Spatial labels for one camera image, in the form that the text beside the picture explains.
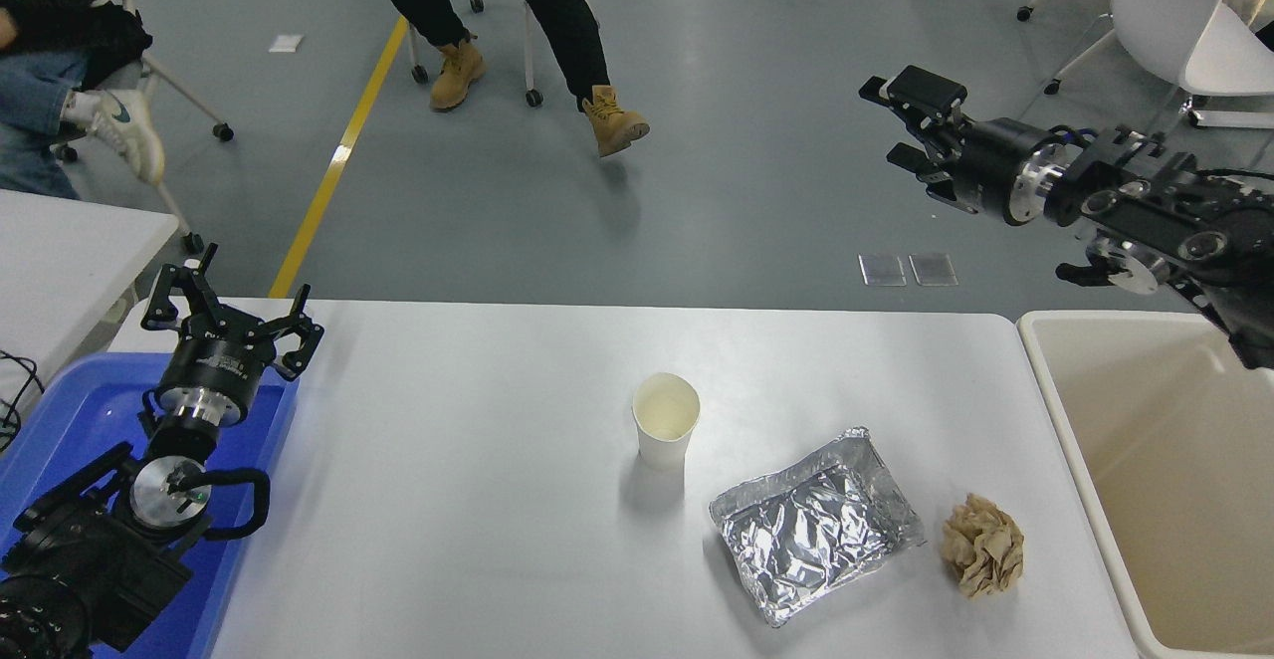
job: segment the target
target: trash bin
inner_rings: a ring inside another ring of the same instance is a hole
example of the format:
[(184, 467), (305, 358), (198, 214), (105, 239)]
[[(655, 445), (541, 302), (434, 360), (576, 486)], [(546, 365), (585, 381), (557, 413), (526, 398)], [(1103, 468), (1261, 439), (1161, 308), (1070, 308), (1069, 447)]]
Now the trash bin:
[(1274, 658), (1274, 372), (1192, 314), (1018, 329), (1142, 655)]

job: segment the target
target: white sneaker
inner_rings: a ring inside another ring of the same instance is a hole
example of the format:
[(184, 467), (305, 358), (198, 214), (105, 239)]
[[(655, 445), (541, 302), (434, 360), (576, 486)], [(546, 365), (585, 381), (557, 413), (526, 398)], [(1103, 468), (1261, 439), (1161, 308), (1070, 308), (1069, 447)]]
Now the white sneaker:
[(145, 184), (163, 182), (163, 143), (150, 125), (150, 108), (144, 93), (135, 89), (101, 92), (101, 105), (85, 134), (99, 138), (122, 156), (132, 173)]

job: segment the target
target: work boot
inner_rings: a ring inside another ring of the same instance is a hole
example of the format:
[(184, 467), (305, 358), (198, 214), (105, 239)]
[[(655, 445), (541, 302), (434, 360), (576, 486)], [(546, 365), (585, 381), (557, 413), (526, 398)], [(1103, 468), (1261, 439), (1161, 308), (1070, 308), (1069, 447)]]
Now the work boot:
[(582, 102), (583, 113), (592, 124), (592, 134), (598, 138), (598, 156), (609, 157), (623, 152), (646, 134), (650, 124), (637, 111), (623, 111), (615, 101), (615, 88), (608, 84), (594, 84), (592, 99)]
[(159, 186), (163, 182), (163, 143), (150, 125), (150, 106), (144, 93), (135, 89), (107, 89), (93, 113), (93, 122), (84, 133), (99, 138), (127, 161), (140, 181)]
[(468, 38), (438, 47), (438, 51), (442, 52), (442, 74), (429, 91), (429, 106), (437, 111), (454, 110), (469, 96), (469, 84), (487, 74), (487, 61)]

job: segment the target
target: table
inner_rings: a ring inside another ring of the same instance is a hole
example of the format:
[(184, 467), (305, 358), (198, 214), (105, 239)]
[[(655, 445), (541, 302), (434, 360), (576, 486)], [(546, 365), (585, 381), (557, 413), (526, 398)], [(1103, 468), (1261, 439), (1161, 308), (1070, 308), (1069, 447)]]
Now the table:
[[(0, 348), (48, 382), (175, 231), (168, 214), (0, 190)], [(0, 363), (0, 398), (24, 380)]]
[[(176, 335), (143, 331), (140, 312), (111, 349), (171, 351)], [(310, 314), (327, 335), (217, 659), (1136, 656), (1005, 319), (350, 301)], [(702, 399), (684, 473), (636, 455), (631, 394), (657, 371)], [(707, 505), (851, 426), (871, 430), (930, 542), (772, 630)], [(1027, 537), (1023, 581), (975, 602), (938, 558), (970, 491)]]

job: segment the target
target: paper cup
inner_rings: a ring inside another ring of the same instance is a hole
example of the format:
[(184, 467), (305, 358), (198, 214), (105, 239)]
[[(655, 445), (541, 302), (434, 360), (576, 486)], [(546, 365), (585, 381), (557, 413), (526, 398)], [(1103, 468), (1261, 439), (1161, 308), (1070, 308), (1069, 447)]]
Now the paper cup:
[(656, 468), (680, 465), (699, 422), (699, 394), (682, 377), (655, 373), (633, 394), (633, 421), (642, 460)]

